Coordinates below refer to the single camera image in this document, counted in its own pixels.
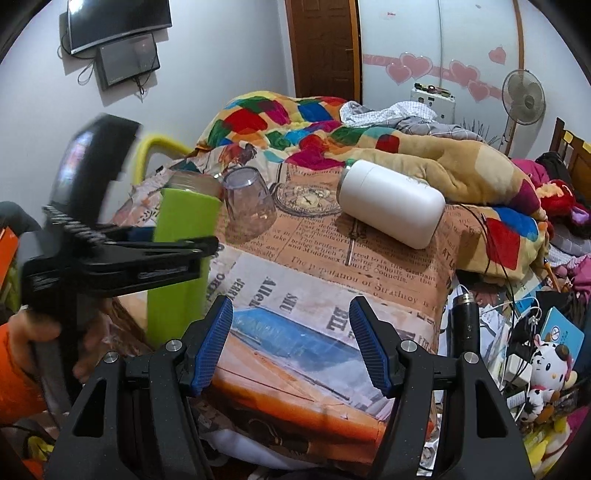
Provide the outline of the white small cabinet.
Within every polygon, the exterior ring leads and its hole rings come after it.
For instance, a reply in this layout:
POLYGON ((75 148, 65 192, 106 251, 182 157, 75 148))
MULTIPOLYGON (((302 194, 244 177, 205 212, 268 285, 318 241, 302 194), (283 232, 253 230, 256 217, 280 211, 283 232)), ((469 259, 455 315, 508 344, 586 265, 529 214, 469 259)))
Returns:
POLYGON ((436 120, 444 124, 454 124, 456 114, 456 98, 447 89, 429 84, 415 83, 411 90, 411 100, 424 103, 436 114, 436 120))

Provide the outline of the wooden headboard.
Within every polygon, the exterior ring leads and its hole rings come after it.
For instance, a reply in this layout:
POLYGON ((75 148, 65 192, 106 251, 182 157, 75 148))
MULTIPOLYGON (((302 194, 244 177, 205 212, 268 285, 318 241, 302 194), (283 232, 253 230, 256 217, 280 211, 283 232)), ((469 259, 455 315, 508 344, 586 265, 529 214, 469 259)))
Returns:
POLYGON ((591 146, 574 135, 565 122, 556 118, 550 150, 556 152, 567 167, 575 190, 589 202, 591 193, 591 146))

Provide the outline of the small wall monitor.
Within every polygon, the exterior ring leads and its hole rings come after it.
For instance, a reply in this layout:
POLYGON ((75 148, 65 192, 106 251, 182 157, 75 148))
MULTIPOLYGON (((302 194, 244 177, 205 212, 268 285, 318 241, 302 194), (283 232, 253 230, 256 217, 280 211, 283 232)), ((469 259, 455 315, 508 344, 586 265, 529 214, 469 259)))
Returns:
POLYGON ((138 79, 160 68, 156 42, 151 33, 130 36, 99 46, 95 62, 102 90, 126 80, 138 79))

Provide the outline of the clear glass cup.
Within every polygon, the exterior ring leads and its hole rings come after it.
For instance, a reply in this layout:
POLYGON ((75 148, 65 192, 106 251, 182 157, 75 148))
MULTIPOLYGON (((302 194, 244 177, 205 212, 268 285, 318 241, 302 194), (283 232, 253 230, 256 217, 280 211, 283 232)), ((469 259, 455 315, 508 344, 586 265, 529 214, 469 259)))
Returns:
POLYGON ((259 170, 240 167, 223 178, 228 226, 225 240, 242 244, 259 237, 276 222, 276 206, 259 170))

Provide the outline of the standing electric fan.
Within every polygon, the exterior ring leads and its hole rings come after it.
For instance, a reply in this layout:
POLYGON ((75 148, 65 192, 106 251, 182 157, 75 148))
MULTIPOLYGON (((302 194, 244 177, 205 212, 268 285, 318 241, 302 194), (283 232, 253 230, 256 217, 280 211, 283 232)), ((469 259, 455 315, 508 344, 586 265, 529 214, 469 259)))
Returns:
POLYGON ((517 126, 538 123, 545 113, 546 97, 539 79, 532 72, 516 69, 504 80, 501 100, 507 122, 499 148, 509 155, 517 126))

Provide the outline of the brown wooden door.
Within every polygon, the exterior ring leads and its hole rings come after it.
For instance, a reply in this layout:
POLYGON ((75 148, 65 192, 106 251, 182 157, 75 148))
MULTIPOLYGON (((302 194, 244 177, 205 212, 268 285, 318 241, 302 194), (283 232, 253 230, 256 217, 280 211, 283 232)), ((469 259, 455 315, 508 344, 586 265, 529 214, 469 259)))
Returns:
POLYGON ((358 2, 293 0, 284 3, 297 97, 362 100, 358 2))

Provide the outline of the white checkered cloth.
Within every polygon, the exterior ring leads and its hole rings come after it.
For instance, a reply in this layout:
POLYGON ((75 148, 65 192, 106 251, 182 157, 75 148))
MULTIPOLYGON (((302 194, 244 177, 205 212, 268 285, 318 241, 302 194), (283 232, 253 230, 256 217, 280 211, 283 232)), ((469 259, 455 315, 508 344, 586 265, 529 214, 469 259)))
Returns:
POLYGON ((355 128, 389 127, 409 135, 484 142, 480 135, 460 125, 439 122, 434 110, 415 101, 397 102, 382 110, 349 101, 339 109, 339 118, 346 126, 355 128))

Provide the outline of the sliding wardrobe with hearts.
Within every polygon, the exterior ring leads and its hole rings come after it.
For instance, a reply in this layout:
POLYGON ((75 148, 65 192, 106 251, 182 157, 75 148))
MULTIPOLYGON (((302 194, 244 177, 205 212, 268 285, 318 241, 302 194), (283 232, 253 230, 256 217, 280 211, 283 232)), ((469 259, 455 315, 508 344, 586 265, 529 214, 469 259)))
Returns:
POLYGON ((501 95, 519 65, 511 1, 360 1, 363 104, 374 110, 411 98, 416 84, 448 90, 455 123, 499 142, 501 95))

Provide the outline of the colourful patchwork blanket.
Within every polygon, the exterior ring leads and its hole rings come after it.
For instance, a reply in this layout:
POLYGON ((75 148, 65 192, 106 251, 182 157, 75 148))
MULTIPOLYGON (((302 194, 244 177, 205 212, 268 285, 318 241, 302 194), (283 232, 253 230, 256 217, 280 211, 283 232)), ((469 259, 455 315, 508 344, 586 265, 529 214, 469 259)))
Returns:
POLYGON ((551 227, 533 182, 506 155, 477 140, 349 127, 339 97, 294 98, 270 91, 238 96, 200 135, 193 156, 252 146, 273 163, 326 170, 367 160, 427 182, 475 221, 458 268, 521 280, 548 252, 551 227))

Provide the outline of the large wall television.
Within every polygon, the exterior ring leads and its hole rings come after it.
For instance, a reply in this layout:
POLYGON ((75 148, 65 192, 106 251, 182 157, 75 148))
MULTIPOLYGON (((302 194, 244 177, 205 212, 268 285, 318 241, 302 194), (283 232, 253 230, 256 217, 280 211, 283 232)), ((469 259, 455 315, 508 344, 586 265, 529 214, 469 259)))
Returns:
POLYGON ((67 3, 67 46, 71 54, 171 26, 167 0, 71 0, 67 3))

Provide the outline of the green thermos bottle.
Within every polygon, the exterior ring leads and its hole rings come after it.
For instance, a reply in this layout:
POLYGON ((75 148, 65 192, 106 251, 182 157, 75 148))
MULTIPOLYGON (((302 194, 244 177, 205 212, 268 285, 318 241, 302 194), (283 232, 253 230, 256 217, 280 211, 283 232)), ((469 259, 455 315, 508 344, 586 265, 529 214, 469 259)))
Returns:
POLYGON ((191 322, 204 315, 209 258, 218 248, 216 241, 204 239, 215 233, 221 183, 209 175, 182 171, 172 174, 161 193, 154 240, 191 240, 199 245, 174 254, 172 263, 160 271, 164 279, 174 279, 174 284, 147 293, 146 339, 154 348, 181 337, 191 322))

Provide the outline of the white thermos bottle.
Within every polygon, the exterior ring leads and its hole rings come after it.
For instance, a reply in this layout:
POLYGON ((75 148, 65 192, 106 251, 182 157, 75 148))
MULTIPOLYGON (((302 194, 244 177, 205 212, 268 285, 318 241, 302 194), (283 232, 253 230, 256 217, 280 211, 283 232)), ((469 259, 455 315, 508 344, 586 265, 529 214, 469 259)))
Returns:
POLYGON ((342 170, 337 200, 342 212, 415 250, 429 246, 446 207, 429 184, 366 160, 342 170))

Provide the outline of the white cow plush toy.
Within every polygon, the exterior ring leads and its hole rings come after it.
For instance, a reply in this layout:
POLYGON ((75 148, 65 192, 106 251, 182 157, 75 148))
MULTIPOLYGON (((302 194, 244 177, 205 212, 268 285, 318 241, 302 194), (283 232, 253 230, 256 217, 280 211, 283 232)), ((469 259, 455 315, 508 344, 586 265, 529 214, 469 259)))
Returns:
POLYGON ((522 423, 545 423, 555 410, 565 386, 576 381, 573 360, 565 344, 545 341, 534 336, 535 351, 531 357, 530 387, 519 420, 522 423))

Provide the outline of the newspaper print bed sheet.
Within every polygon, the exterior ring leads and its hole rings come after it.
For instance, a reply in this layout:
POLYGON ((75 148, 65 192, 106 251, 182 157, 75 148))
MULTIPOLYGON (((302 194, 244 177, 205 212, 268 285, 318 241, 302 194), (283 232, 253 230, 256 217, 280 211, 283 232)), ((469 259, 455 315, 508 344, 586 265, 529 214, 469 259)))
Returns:
POLYGON ((270 223, 218 215, 219 252, 201 301, 228 296, 235 317, 211 385, 191 406, 204 440, 266 466, 373 462, 393 403, 370 382, 349 323, 367 298, 403 338, 436 352, 462 230, 445 212, 429 246, 412 249, 363 225, 335 199, 341 168, 308 170, 260 150, 217 148, 187 160, 209 174, 256 169, 270 223))

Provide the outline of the yellow padded bed rail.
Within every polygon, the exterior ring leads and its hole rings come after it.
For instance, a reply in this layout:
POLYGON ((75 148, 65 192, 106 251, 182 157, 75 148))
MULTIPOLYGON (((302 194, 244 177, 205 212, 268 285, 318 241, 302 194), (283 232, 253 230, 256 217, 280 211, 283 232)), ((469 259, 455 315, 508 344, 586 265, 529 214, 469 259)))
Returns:
POLYGON ((193 148, 166 135, 150 133, 137 145, 131 163, 131 185, 136 186, 145 180, 147 167, 153 154, 161 154, 169 159, 186 158, 193 148))

